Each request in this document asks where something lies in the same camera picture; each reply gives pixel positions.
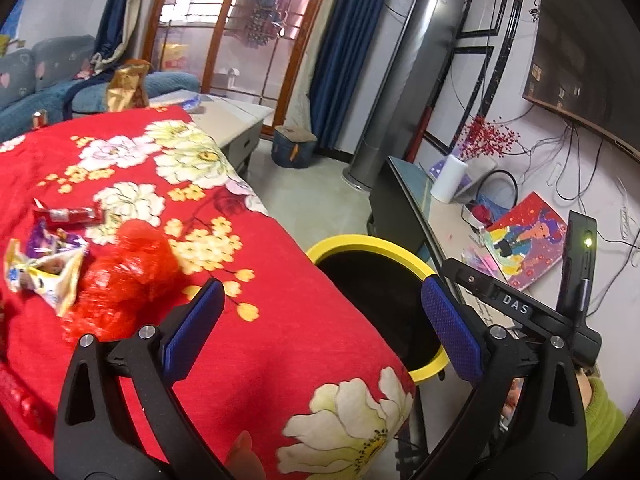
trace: gray floor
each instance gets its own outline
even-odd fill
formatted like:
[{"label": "gray floor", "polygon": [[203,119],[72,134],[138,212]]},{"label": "gray floor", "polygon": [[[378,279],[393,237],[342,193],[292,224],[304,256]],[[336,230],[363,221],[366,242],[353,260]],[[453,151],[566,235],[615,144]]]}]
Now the gray floor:
[{"label": "gray floor", "polygon": [[271,143],[260,140],[245,179],[270,215],[306,251],[339,234],[367,234],[369,195],[342,179],[343,162],[318,156],[304,170],[280,168],[271,160]]}]

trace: bed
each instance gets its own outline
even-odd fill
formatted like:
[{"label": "bed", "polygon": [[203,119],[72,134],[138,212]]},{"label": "bed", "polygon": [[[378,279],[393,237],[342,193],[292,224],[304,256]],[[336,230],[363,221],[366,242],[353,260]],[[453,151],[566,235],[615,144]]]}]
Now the bed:
[{"label": "bed", "polygon": [[[180,279],[140,324],[158,323],[209,276],[223,282],[224,313],[174,387],[222,460],[247,430],[270,480],[360,478],[407,419],[415,387],[402,363],[180,108],[92,116],[16,137],[0,145],[0,176],[3,253],[9,238],[28,236],[34,198],[48,207],[102,203],[104,223],[80,232],[88,259],[107,254],[129,218],[166,234]],[[4,282],[2,297],[10,365],[55,408],[72,354],[60,319]],[[162,458],[131,384],[123,389],[145,449]],[[6,410],[52,468],[52,441]]]}]

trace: blue sofa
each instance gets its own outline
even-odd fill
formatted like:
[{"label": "blue sofa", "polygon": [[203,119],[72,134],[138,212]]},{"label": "blue sofa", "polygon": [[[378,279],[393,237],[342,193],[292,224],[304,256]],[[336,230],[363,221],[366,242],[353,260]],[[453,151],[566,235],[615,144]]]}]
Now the blue sofa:
[{"label": "blue sofa", "polygon": [[[31,116],[38,110],[47,111],[50,124],[62,121],[66,92],[82,82],[72,78],[89,66],[93,52],[91,36],[67,36],[0,57],[0,142],[28,132]],[[78,114],[106,111],[107,85],[83,88],[74,97],[72,110]],[[180,89],[199,91],[200,82],[188,73],[154,72],[146,76],[145,89],[152,98]]]}]

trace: trash can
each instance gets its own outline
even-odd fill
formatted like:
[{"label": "trash can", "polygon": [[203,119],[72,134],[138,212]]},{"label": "trash can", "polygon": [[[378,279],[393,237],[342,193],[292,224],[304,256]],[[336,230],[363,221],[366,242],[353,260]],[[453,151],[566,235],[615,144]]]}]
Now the trash can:
[{"label": "trash can", "polygon": [[304,128],[276,126],[271,158],[282,168],[308,168],[318,139]]},{"label": "trash can", "polygon": [[422,309],[422,282],[434,272],[420,258],[365,235],[328,238],[306,254],[378,330],[415,383],[449,363]]}]

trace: blue gripper pad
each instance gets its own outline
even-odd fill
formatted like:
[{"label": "blue gripper pad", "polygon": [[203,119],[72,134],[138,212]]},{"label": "blue gripper pad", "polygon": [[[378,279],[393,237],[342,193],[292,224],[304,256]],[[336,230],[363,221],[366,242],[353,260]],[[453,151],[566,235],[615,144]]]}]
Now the blue gripper pad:
[{"label": "blue gripper pad", "polygon": [[458,302],[451,296],[447,285],[435,275],[424,280],[420,294],[422,308],[444,346],[454,370],[463,381],[475,386],[482,378],[482,347],[460,316],[456,308]]},{"label": "blue gripper pad", "polygon": [[189,374],[225,307],[222,283],[216,281],[201,290],[191,303],[191,311],[164,348],[162,379],[165,384],[174,384]]}]

